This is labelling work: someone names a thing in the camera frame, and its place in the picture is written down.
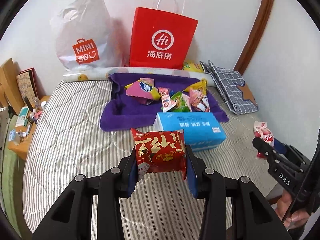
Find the red white jelly packet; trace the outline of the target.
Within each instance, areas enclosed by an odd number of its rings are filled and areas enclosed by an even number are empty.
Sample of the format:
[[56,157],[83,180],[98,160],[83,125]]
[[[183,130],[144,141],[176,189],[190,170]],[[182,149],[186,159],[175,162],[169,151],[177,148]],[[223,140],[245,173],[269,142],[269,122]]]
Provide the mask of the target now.
[[253,147],[257,150],[257,159],[267,159],[274,148],[274,135],[266,122],[255,121],[253,124]]

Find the green snack packet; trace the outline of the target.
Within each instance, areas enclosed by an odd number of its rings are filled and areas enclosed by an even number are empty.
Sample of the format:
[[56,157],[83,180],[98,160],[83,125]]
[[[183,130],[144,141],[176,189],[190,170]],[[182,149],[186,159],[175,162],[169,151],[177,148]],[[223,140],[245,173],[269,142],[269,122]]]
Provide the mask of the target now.
[[169,112],[192,112],[190,98],[187,94],[179,91],[170,99],[174,102],[168,109]]

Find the yellow bag behind roll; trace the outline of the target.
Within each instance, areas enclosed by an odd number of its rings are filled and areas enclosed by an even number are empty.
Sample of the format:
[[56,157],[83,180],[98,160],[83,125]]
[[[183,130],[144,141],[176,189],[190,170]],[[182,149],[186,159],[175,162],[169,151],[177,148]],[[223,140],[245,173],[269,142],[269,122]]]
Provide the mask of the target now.
[[182,69],[188,72],[204,73],[204,67],[202,64],[195,62],[184,62]]

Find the purple towel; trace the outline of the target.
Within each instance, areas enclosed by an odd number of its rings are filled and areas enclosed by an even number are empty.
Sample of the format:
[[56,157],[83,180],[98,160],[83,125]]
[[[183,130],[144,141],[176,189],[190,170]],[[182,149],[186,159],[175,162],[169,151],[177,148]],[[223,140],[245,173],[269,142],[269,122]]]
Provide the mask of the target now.
[[196,78],[171,75],[112,74],[109,77],[112,82],[111,100],[105,106],[100,118],[100,128],[103,131],[129,130],[153,124],[156,114],[161,110],[161,100],[143,105],[125,93],[126,85],[144,77],[154,79],[156,87],[169,88],[175,92],[183,91],[189,85],[199,81]]

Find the fruit print rolled mat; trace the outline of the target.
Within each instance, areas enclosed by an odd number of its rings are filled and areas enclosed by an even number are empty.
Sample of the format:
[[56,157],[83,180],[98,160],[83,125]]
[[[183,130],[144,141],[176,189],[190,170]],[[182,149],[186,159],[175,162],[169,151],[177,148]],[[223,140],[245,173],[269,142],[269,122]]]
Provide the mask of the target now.
[[108,77],[115,73],[129,74],[155,74],[155,75],[171,75],[180,77],[190,77],[195,79],[206,79],[207,86],[215,87],[214,79],[209,73],[189,72],[186,70],[166,69],[166,68],[150,68],[150,67],[110,67],[110,68],[94,68],[66,71],[63,79],[66,82],[107,80]]

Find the pink cartoon snack packet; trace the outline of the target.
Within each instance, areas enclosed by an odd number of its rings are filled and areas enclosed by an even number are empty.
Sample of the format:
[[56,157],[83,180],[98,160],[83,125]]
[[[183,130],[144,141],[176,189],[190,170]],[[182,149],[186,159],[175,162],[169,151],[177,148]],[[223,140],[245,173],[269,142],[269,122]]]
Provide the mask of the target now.
[[210,112],[209,100],[206,94],[199,89],[189,90],[190,104],[198,112]]

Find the brown patterned box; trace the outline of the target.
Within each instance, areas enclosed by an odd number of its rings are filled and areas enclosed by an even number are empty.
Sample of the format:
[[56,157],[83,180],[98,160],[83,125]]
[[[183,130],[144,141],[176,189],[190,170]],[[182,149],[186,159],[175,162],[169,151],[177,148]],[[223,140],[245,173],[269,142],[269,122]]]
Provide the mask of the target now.
[[34,104],[39,98],[35,69],[29,68],[19,72],[16,80],[22,98],[28,98],[29,102]]

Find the brown wooden door frame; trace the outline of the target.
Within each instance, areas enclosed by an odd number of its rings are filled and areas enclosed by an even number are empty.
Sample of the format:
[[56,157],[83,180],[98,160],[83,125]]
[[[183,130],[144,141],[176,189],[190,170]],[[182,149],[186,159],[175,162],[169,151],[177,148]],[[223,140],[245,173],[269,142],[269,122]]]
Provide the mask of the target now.
[[234,70],[241,75],[246,71],[267,26],[274,0],[261,0],[260,7],[249,33],[247,42],[235,64]]

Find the long strawberry bear snack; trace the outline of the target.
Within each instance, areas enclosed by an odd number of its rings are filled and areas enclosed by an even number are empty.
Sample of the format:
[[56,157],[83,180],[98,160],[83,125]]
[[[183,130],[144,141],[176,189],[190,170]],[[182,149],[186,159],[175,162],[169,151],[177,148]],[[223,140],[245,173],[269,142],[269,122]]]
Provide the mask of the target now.
[[170,89],[159,87],[159,93],[162,101],[162,111],[168,112],[176,106],[176,101],[172,100],[170,97]]

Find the magenta yellow snack packet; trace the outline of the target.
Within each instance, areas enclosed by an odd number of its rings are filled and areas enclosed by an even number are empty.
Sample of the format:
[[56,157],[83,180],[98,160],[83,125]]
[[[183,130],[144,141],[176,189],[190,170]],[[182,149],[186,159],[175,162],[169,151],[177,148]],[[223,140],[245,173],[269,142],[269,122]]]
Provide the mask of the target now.
[[154,79],[146,77],[126,85],[125,93],[143,105],[149,105],[161,98],[159,90],[155,87]]

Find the red gold snack packet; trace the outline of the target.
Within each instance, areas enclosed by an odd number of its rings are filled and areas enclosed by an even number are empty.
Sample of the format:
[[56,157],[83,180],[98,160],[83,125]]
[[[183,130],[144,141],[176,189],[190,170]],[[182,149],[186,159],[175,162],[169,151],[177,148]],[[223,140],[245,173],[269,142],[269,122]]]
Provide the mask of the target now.
[[147,173],[181,171],[187,177],[184,131],[141,132],[132,128],[135,142],[138,179]]

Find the white Miniso plastic bag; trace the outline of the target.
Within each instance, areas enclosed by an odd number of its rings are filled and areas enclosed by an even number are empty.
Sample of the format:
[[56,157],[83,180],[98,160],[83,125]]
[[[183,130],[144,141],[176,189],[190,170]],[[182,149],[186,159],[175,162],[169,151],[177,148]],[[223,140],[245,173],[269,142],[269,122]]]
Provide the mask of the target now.
[[50,26],[56,55],[67,71],[122,66],[117,29],[104,0],[76,0]]

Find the red Haidilao paper bag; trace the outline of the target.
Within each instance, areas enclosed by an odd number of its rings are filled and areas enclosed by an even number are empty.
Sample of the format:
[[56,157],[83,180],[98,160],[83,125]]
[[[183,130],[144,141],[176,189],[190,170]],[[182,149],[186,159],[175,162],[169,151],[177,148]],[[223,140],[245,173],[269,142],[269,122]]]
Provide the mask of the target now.
[[137,7],[129,66],[182,69],[197,24],[182,13]]

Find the blue tissue pack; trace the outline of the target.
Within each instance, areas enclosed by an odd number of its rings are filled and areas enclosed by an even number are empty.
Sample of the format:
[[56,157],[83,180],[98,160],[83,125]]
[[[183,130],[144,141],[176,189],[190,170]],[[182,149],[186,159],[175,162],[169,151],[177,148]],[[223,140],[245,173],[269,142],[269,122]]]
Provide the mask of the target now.
[[222,126],[211,112],[159,112],[153,130],[183,130],[184,141],[193,151],[216,148],[226,139]]

